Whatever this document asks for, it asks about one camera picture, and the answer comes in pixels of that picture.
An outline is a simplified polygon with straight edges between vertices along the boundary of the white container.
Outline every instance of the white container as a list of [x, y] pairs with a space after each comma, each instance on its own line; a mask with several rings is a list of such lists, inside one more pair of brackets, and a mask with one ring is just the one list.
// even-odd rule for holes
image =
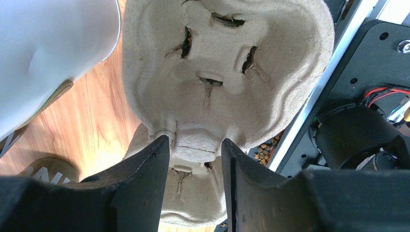
[[170, 138], [161, 222], [226, 218], [221, 142], [255, 147], [282, 131], [333, 52], [322, 0], [128, 0], [123, 83], [138, 127], [126, 157]]
[[117, 0], [0, 1], [0, 141], [114, 50]]

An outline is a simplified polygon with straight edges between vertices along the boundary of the screw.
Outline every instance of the screw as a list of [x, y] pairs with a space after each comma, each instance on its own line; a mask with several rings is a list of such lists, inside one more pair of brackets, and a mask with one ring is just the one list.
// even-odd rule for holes
[[403, 40], [397, 46], [397, 51], [401, 53], [410, 53], [410, 40]]

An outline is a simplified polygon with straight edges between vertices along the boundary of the black metal plate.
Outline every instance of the black metal plate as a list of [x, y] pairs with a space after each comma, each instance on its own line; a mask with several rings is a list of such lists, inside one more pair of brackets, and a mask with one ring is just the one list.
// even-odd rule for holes
[[[383, 33], [388, 37], [381, 40]], [[321, 108], [340, 100], [355, 100], [372, 88], [385, 83], [410, 86], [410, 54], [397, 52], [397, 45], [410, 39], [410, 28], [373, 20], [364, 24], [347, 49], [345, 55], [329, 79], [307, 120], [279, 165], [277, 172], [294, 176], [302, 170], [301, 154], [319, 154], [307, 137], [308, 127]], [[403, 95], [390, 95], [378, 103], [389, 114]]]

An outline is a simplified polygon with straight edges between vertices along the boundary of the mounting hole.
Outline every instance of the mounting hole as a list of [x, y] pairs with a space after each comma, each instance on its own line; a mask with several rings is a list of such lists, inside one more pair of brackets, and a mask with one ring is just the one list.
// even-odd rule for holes
[[350, 84], [356, 84], [356, 82], [357, 82], [357, 78], [352, 78], [351, 80], [350, 80]]
[[387, 39], [387, 37], [389, 37], [389, 33], [385, 32], [385, 33], [382, 33], [382, 34], [380, 35], [379, 39], [380, 39], [380, 40], [385, 40], [385, 39]]

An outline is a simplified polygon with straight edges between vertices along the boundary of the red wire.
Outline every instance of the red wire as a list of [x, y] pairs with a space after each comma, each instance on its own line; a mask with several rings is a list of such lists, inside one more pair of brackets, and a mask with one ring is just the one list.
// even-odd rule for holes
[[367, 92], [367, 93], [365, 94], [365, 97], [367, 98], [368, 96], [370, 96], [370, 95], [371, 95], [372, 93], [374, 93], [374, 92], [378, 92], [378, 91], [382, 91], [382, 90], [386, 90], [386, 89], [388, 89], [388, 87], [374, 88], [374, 89], [370, 90], [369, 92]]
[[[369, 92], [367, 92], [367, 93], [365, 94], [365, 97], [369, 97], [369, 96], [370, 96], [372, 93], [374, 93], [374, 92], [379, 92], [379, 91], [383, 91], [383, 90], [386, 90], [386, 89], [388, 89], [388, 87], [378, 87], [378, 88], [374, 88], [374, 89], [370, 90]], [[408, 90], [393, 88], [393, 89], [391, 90], [391, 92], [386, 93], [386, 94], [383, 94], [383, 95], [381, 95], [381, 96], [376, 97], [375, 99], [373, 99], [373, 100], [369, 103], [368, 107], [370, 107], [375, 101], [379, 100], [380, 98], [384, 98], [385, 96], [390, 95], [390, 94], [394, 94], [394, 93], [405, 93], [405, 94], [407, 94], [407, 95], [410, 95], [410, 91], [408, 91]]]
[[396, 88], [394, 88], [394, 89], [392, 89], [392, 91], [393, 91], [393, 92], [398, 92], [398, 93], [405, 93], [405, 94], [407, 94], [407, 95], [410, 95], [410, 91], [408, 91], [408, 90], [402, 90], [402, 89], [396, 89]]
[[379, 97], [376, 97], [375, 99], [373, 99], [373, 100], [369, 103], [368, 107], [370, 107], [375, 101], [379, 100], [380, 98], [384, 98], [384, 97], [386, 97], [387, 95], [394, 94], [394, 93], [398, 93], [398, 92], [390, 92], [390, 93], [386, 93], [386, 94], [384, 94], [384, 95], [381, 95], [381, 96], [379, 96]]

